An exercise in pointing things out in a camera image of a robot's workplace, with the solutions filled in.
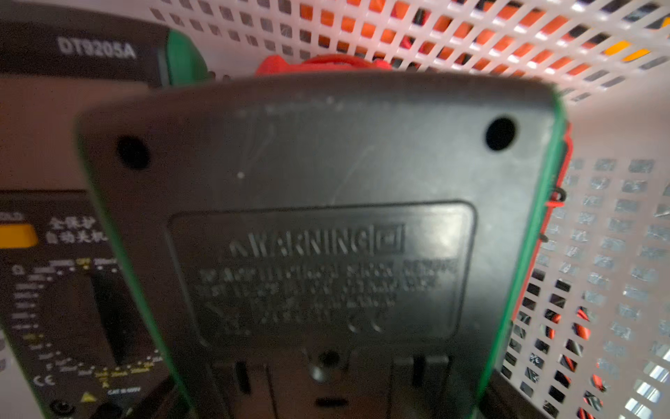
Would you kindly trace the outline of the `small red multimeter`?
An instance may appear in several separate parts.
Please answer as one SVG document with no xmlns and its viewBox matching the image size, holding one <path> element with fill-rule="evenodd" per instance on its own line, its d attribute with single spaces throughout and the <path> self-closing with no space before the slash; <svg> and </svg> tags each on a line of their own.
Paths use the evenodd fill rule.
<svg viewBox="0 0 670 419">
<path fill-rule="evenodd" d="M 258 69 L 255 71 L 255 76 L 260 77 L 289 73 L 353 72 L 364 70 L 393 71 L 394 68 L 383 59 L 368 61 L 346 54 L 319 55 L 298 64 L 290 64 L 281 56 L 273 55 L 265 59 L 260 66 L 258 66 Z"/>
</svg>

